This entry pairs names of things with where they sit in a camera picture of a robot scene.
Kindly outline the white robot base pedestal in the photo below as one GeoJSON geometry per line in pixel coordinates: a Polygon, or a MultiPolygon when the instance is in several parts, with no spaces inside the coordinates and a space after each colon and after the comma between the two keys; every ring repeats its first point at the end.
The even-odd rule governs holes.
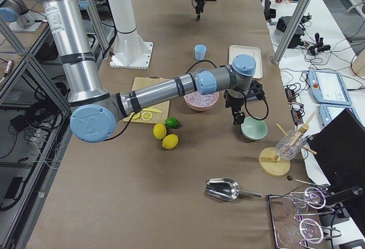
{"type": "Polygon", "coordinates": [[[108,0],[117,35],[110,66],[146,70],[153,43],[145,42],[137,32],[131,0],[108,0]]]}

